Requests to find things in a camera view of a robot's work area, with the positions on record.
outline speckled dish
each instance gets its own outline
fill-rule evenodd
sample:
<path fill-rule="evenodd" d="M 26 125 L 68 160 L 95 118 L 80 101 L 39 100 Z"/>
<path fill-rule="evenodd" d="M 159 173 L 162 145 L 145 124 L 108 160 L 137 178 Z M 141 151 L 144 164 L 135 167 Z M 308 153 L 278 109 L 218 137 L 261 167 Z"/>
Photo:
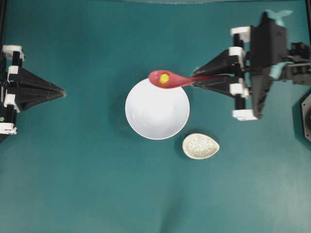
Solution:
<path fill-rule="evenodd" d="M 192 133 L 183 141 L 183 150 L 191 159 L 206 159 L 219 151 L 219 144 L 209 136 Z"/>

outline teal tabletop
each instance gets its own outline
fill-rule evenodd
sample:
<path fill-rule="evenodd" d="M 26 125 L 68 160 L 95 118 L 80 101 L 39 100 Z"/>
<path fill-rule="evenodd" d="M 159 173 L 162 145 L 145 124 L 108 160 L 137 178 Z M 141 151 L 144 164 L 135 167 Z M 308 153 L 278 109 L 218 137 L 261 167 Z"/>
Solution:
<path fill-rule="evenodd" d="M 189 76 L 232 46 L 230 28 L 284 18 L 309 43 L 305 2 L 149 4 L 9 0 L 4 44 L 67 96 L 18 115 L 0 144 L 1 233 L 309 233 L 311 143 L 299 101 L 310 90 L 273 84 L 263 119 L 240 122 L 231 98 L 185 87 L 190 117 L 166 140 L 126 121 L 130 89 L 157 69 Z M 182 151 L 190 133 L 215 139 L 205 160 Z"/>

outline yellow object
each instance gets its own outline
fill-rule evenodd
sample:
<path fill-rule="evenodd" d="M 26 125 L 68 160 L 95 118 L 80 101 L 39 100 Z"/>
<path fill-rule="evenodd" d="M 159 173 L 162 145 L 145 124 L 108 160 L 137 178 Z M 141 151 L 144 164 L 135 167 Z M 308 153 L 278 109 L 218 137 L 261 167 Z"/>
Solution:
<path fill-rule="evenodd" d="M 160 76 L 160 83 L 165 84 L 170 80 L 170 77 L 168 74 L 161 74 Z"/>

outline red spoon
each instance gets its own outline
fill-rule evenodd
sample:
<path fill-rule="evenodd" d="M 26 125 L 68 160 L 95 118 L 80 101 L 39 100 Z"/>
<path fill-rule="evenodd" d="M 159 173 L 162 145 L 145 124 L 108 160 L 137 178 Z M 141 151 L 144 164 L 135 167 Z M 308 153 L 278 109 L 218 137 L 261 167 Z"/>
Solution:
<path fill-rule="evenodd" d="M 156 70 L 149 74 L 148 79 L 155 86 L 162 88 L 175 88 L 191 85 L 193 82 L 204 81 L 218 77 L 219 75 L 186 78 L 167 70 Z"/>

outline white bracket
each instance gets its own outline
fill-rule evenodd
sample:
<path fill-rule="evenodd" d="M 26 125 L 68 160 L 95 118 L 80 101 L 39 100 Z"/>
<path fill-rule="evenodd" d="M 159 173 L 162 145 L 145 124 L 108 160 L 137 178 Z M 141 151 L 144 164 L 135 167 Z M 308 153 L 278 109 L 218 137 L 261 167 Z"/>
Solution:
<path fill-rule="evenodd" d="M 232 116 L 238 120 L 258 120 L 254 115 L 253 109 L 241 109 L 241 110 L 233 110 Z"/>
<path fill-rule="evenodd" d="M 0 134 L 17 134 L 17 128 L 13 123 L 0 122 Z"/>
<path fill-rule="evenodd" d="M 8 82 L 10 82 L 10 74 L 18 74 L 18 66 L 9 66 L 8 68 Z"/>
<path fill-rule="evenodd" d="M 236 94 L 240 94 L 242 98 L 247 99 L 249 97 L 249 90 L 245 84 L 245 81 L 239 78 L 239 83 L 232 83 L 229 86 L 230 94 L 235 96 Z"/>
<path fill-rule="evenodd" d="M 25 55 L 23 53 L 23 48 L 19 45 L 3 45 L 2 51 L 5 53 L 5 57 L 8 60 L 13 59 L 13 52 L 17 51 L 19 52 L 19 58 L 24 62 L 25 61 Z"/>
<path fill-rule="evenodd" d="M 229 47 L 229 56 L 238 56 L 241 69 L 244 69 L 246 52 L 241 47 Z"/>
<path fill-rule="evenodd" d="M 250 42 L 251 40 L 251 27 L 238 27 L 238 28 L 231 28 L 230 32 L 231 36 L 234 34 L 240 34 L 240 39 L 244 41 L 244 43 Z"/>
<path fill-rule="evenodd" d="M 5 94 L 4 107 L 7 107 L 8 104 L 14 105 L 14 110 L 16 110 L 18 113 L 20 113 L 20 110 L 15 103 L 15 95 L 14 94 L 8 94 L 8 93 Z"/>

